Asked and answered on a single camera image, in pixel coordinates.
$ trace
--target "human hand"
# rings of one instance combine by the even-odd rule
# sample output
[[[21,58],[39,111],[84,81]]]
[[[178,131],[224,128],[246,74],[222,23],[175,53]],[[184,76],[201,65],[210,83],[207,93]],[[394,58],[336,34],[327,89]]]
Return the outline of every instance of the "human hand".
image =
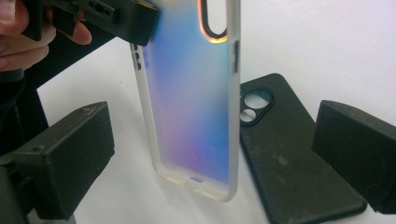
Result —
[[[42,29],[42,39],[34,41],[21,35],[27,27],[29,15],[21,0],[0,0],[0,72],[16,69],[27,69],[43,60],[49,53],[48,43],[56,36],[56,30],[51,25],[52,12],[47,6],[47,18]],[[78,15],[72,41],[86,45],[91,43],[90,31],[81,22],[83,14]]]

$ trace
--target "white surface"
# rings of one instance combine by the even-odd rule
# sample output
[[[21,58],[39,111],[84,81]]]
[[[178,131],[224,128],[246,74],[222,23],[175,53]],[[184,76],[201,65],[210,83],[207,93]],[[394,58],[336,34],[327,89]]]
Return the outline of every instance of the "white surface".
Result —
[[[327,99],[396,125],[395,1],[243,1],[241,50],[242,82],[282,74],[314,119]],[[229,203],[155,174],[126,42],[110,41],[39,93],[50,124],[81,106],[109,104],[116,154],[79,205],[78,224],[268,223],[242,156]],[[396,216],[368,208],[333,223],[390,224]]]

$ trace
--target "iridescent phone case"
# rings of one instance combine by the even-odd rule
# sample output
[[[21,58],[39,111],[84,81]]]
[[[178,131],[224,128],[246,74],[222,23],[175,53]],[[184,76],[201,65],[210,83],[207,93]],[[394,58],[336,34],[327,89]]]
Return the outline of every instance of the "iridescent phone case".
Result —
[[[236,192],[240,2],[226,1],[215,34],[206,0],[151,0],[160,15],[148,45],[131,45],[154,168],[226,202]]]

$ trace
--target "blue purple gradient panel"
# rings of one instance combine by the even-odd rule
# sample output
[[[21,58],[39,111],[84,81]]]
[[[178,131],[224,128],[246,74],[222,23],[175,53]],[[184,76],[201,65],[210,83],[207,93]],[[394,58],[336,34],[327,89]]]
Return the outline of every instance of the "blue purple gradient panel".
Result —
[[[201,33],[196,1],[162,2],[152,1],[161,14],[143,48],[162,164],[228,184],[227,43]]]

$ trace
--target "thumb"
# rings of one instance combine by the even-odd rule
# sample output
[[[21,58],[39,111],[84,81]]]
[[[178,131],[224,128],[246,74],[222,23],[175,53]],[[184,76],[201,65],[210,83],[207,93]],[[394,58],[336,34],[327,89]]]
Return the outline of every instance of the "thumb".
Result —
[[[29,13],[21,0],[0,0],[0,35],[18,35],[28,23]]]

